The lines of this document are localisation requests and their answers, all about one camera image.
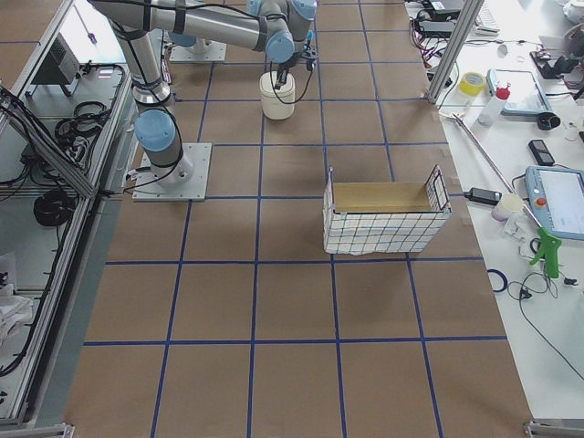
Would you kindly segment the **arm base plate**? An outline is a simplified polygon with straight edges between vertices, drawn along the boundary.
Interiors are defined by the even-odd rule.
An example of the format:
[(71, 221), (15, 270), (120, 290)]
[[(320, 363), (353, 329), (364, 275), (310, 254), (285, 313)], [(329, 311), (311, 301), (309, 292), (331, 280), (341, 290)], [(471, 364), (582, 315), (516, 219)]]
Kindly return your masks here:
[(170, 54), (172, 63), (202, 64), (213, 62), (224, 62), (226, 55), (226, 44), (211, 41), (209, 44), (198, 40), (190, 47), (175, 45)]
[(154, 166), (137, 176), (137, 189), (132, 199), (137, 202), (181, 202), (205, 200), (212, 144), (187, 142), (182, 145), (183, 157), (169, 176), (157, 181), (170, 169), (164, 171)]

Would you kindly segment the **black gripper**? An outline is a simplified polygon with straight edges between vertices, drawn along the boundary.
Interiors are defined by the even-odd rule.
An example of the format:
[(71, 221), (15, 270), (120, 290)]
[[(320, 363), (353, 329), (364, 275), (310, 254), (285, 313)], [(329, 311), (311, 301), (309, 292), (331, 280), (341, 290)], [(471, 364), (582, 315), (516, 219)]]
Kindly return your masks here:
[[(307, 71), (313, 71), (318, 61), (318, 50), (306, 43), (302, 50), (296, 53), (291, 59), (291, 66), (304, 65)], [(275, 89), (280, 90), (287, 84), (288, 70), (286, 68), (279, 67), (276, 71), (276, 84)]]

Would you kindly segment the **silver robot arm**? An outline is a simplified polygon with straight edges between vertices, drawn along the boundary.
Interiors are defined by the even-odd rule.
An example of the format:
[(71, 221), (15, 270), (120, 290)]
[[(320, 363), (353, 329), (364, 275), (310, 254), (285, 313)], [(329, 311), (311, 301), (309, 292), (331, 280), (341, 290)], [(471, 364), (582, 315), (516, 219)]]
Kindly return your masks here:
[(247, 0), (246, 12), (255, 16), (283, 15), (292, 27), (310, 26), (317, 13), (318, 3), (309, 0)]
[(93, 6), (109, 20), (128, 64), (140, 113), (134, 131), (154, 181), (163, 186), (188, 181), (193, 166), (172, 114), (172, 89), (152, 46), (152, 30), (262, 52), (278, 65), (279, 80), (299, 59), (313, 60), (308, 33), (317, 12), (314, 1), (250, 1), (245, 11), (201, 1), (95, 1)]

